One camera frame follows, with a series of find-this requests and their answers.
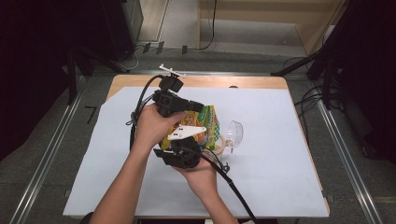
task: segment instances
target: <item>white paper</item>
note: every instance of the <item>white paper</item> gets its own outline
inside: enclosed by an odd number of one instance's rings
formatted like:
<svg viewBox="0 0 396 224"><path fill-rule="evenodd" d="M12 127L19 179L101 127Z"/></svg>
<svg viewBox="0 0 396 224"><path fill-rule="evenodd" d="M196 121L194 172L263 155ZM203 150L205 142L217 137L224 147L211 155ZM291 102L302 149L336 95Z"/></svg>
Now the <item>white paper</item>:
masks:
<svg viewBox="0 0 396 224"><path fill-rule="evenodd" d="M148 88L147 95L158 88ZM92 140L79 168L65 216L93 211L129 153L131 112L141 87L126 87L101 108ZM244 126L238 148L226 148L228 176L256 217L327 217L326 203L298 123L289 91L184 87L182 98L215 107L220 133L232 120ZM235 217L248 217L218 175L219 194ZM140 192L137 217L209 217L181 174L152 152Z"/></svg>

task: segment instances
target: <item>white cable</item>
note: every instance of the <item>white cable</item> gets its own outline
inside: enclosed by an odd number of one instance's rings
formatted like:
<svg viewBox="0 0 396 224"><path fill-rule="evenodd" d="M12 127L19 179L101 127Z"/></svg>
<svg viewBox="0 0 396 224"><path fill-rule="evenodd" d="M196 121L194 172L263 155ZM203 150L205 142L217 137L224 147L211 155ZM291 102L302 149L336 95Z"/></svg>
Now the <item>white cable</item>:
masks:
<svg viewBox="0 0 396 224"><path fill-rule="evenodd" d="M133 70L133 69L135 69L135 68L139 65L139 59L137 58L136 53L137 53L137 51L140 50L140 49L137 49L137 50L134 52L134 57L136 58L136 64L134 65L134 67L129 68L129 67L125 67L124 65L122 65L122 64L120 64L120 63L117 63L117 64L118 64L119 66L123 67L123 68L126 69L126 70Z"/></svg>

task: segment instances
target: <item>black cable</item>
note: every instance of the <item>black cable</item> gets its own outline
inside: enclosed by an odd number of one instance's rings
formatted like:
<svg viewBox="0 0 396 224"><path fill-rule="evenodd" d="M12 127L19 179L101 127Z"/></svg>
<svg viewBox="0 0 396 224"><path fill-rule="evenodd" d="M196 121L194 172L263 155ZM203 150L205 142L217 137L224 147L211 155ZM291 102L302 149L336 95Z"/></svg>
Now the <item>black cable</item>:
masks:
<svg viewBox="0 0 396 224"><path fill-rule="evenodd" d="M310 89L309 91L307 91L307 92L304 94L304 96L303 96L303 98L302 98L302 100L301 100L301 101L302 101L302 103L301 103L301 111L302 111L302 112L304 111L304 99L305 99L305 96L306 96L309 92L311 92L311 91L313 91L313 90L315 90L315 89L317 89L317 88L322 88L322 87L323 87L323 86L316 86L316 87ZM302 118L303 118L304 130L305 130L305 141L306 141L306 144L307 144L308 147L309 147L308 125L306 124L306 119L305 119L304 113L302 113Z"/></svg>
<svg viewBox="0 0 396 224"><path fill-rule="evenodd" d="M301 117L305 112L311 110L314 108L314 106L321 100L322 98L316 98L316 99L311 99L311 103L305 107L305 109L301 112L301 114L298 115L298 117Z"/></svg>
<svg viewBox="0 0 396 224"><path fill-rule="evenodd" d="M209 152L215 157L217 163L220 165L221 170L224 171L224 165L223 165L223 163L219 160L219 157L218 157L212 150L210 150L209 148L206 147L205 149L206 149L207 151L209 151Z"/></svg>
<svg viewBox="0 0 396 224"><path fill-rule="evenodd" d="M218 0L215 0L215 8L213 9L213 19L212 19L212 39L210 40L209 44L206 45L206 47L199 49L199 50L204 50L209 48L209 46L212 44L213 39L215 38L215 19L216 19L216 6L218 4Z"/></svg>
<svg viewBox="0 0 396 224"><path fill-rule="evenodd" d="M251 220L256 223L259 224L259 221L257 220L257 218L253 215L253 213L251 212L250 208L248 207L247 202L245 201L244 197L242 196L242 194L239 192L239 190L236 188L235 184L233 183L233 181L231 180L230 177L228 177L222 170L220 167L218 167L216 165L215 162L213 162L212 160L210 160L208 157L204 156L202 153L197 153L196 151L193 151L187 147L180 147L183 150L189 151L195 155L200 156L202 159L206 160L207 162L210 163L210 165L219 173L219 175L221 175L224 180L228 183L228 185L230 186L230 188L233 190L233 192L235 193L235 195L238 197L239 201L241 201L242 205L244 205L245 209L247 210L248 215L250 216Z"/></svg>
<svg viewBox="0 0 396 224"><path fill-rule="evenodd" d="M140 94L139 100L137 101L137 105L136 105L136 109L134 110L134 112L132 112L131 115L131 120L132 120L132 127L131 127L131 133L130 133L130 139L129 139L129 149L131 150L132 145L134 144L134 134L136 132L136 125L137 125L137 120L139 119L140 113L141 113L141 109L143 108L142 104L142 100L143 97L145 96L146 90L148 89L149 85L151 84L152 81L154 81L154 79L156 78L163 78L163 75L157 75L152 77L148 83L146 83L145 88L142 90L142 93Z"/></svg>
<svg viewBox="0 0 396 224"><path fill-rule="evenodd" d="M148 81L148 83L146 83L145 88L142 90L142 93L140 94L139 100L137 101L136 109L134 110L134 121L137 122L137 120L139 119L140 112L141 112L140 110L142 109L141 104L142 104L143 97L145 96L146 90L148 89L148 87L151 84L151 82L154 81L154 79L159 78L159 77L163 78L164 76L163 75L157 75L157 76L152 77Z"/></svg>
<svg viewBox="0 0 396 224"><path fill-rule="evenodd" d="M311 95L311 96L308 96L307 98L304 99L304 102L305 102L305 101L312 100L311 98L320 96L320 95L322 95L322 94L323 94L323 93L318 93L318 94L313 94L313 95ZM299 105L299 104L301 104L301 103L303 103L303 101L296 102L296 103L294 103L294 106L297 106L297 105Z"/></svg>

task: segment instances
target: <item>human hand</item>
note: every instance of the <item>human hand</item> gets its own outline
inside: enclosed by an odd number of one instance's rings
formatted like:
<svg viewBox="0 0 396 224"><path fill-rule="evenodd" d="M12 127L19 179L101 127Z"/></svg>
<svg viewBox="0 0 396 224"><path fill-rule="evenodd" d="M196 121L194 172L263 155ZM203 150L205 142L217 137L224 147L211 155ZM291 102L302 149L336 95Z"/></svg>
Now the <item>human hand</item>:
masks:
<svg viewBox="0 0 396 224"><path fill-rule="evenodd" d="M218 195L216 171L208 161L201 159L194 168L173 168L187 179L192 192L194 192L201 201L211 199Z"/></svg>
<svg viewBox="0 0 396 224"><path fill-rule="evenodd" d="M166 136L168 130L186 117L186 113L178 112L168 118L158 113L158 106L143 107L136 125L134 142L151 150Z"/></svg>

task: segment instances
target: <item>tripod leg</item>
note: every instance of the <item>tripod leg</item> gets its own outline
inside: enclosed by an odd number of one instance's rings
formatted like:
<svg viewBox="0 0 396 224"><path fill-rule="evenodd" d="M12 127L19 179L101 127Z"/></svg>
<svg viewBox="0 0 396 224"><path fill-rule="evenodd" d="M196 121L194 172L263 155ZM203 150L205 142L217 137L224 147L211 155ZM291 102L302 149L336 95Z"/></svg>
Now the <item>tripod leg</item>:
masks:
<svg viewBox="0 0 396 224"><path fill-rule="evenodd" d="M331 52L327 60L326 69L324 71L323 80L323 104L330 110L330 86L332 84L332 74L335 71L334 53Z"/></svg>
<svg viewBox="0 0 396 224"><path fill-rule="evenodd" d="M284 68L283 70L280 70L278 72L270 73L271 77L283 77L287 75L288 73L296 70L299 67L302 67L306 65L307 63L310 63L314 61L317 57L319 56L319 50L316 51L315 53L309 55L306 58L303 58L302 60L298 61L297 63L292 64L291 66Z"/></svg>

